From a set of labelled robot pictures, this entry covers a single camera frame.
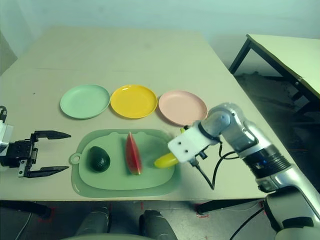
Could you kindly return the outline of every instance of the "table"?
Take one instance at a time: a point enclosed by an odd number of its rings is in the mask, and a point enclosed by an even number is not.
[[[236,72],[252,49],[297,88],[293,100],[302,95],[309,100],[297,115],[320,110],[320,39],[257,34],[246,37],[229,68],[230,73]]]
[[[54,27],[18,59],[1,80],[1,104],[6,122],[14,125],[12,141],[23,140],[35,130],[70,134],[60,140],[41,139],[33,168],[69,165],[80,140],[100,129],[160,129],[171,135],[180,128],[165,121],[159,112],[141,119],[117,116],[111,107],[97,117],[77,120],[62,114],[63,94],[81,84],[98,84],[110,93],[126,84],[140,84],[158,96],[185,90],[201,97],[212,108],[223,102],[240,105],[282,154],[294,162],[262,115],[202,35],[193,31],[98,27]],[[212,176],[218,161],[212,146],[201,167]],[[224,151],[231,151],[225,143]],[[182,179],[173,192],[158,196],[88,198],[75,193],[71,167],[42,178],[18,178],[17,169],[0,173],[1,200],[105,201],[105,200],[238,200],[263,198],[253,174],[242,160],[221,164],[212,191],[189,164],[181,165]]]

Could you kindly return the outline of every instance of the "wall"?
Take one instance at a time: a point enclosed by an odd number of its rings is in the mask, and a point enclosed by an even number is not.
[[[1,8],[5,13],[1,14],[1,30],[17,56],[54,25],[197,30],[204,34],[227,67],[247,33],[320,37],[318,0],[1,1],[6,2]],[[273,73],[250,53],[240,72],[253,71]]]

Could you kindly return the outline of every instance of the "table leg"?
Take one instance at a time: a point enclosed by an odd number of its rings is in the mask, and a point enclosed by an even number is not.
[[[243,44],[242,48],[240,49],[238,55],[235,57],[233,63],[229,67],[229,72],[231,74],[235,74],[235,72],[237,71],[238,67],[240,66],[242,61],[245,59],[245,57],[247,56],[247,54],[248,54],[248,52],[250,50],[250,42],[251,41],[247,38],[247,40]]]
[[[296,113],[294,113],[295,116],[300,116],[308,112],[317,112],[320,111],[319,104],[316,104],[315,102],[308,102],[306,105],[301,107]]]
[[[224,208],[236,206],[239,204],[245,204],[248,202],[258,201],[258,200],[262,200],[262,199],[251,198],[251,199],[233,199],[233,200],[212,200],[196,206],[195,210],[198,214],[203,214],[205,212],[224,209]]]
[[[31,201],[1,200],[0,207],[37,214],[43,219],[47,219],[51,215],[51,208]]]
[[[301,98],[303,94],[301,92],[297,92],[295,95],[292,96],[291,100],[292,101],[297,101],[299,98]]]

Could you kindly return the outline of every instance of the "metal table frame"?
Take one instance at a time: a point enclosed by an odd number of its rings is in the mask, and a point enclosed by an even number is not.
[[[233,63],[229,67],[229,71],[232,75],[235,74],[240,64],[243,62],[247,56],[249,50],[252,49],[260,57],[262,57],[270,66],[272,66],[279,74],[281,74],[286,81],[290,82],[298,92],[292,97],[292,100],[297,100],[301,96],[305,96],[309,103],[304,105],[301,109],[296,112],[296,115],[301,115],[306,112],[311,112],[319,110],[319,98],[313,94],[305,85],[301,83],[302,78],[293,76],[287,69],[285,69],[281,64],[274,60],[267,52],[265,52],[258,44],[252,41],[250,38],[247,38],[239,53],[235,57]]]

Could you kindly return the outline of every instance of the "watermelon slice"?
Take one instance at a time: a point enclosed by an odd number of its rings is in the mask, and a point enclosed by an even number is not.
[[[133,175],[141,174],[142,164],[141,164],[141,159],[139,155],[139,150],[131,132],[129,132],[128,137],[126,138],[125,160],[126,160],[126,165],[129,171]]]

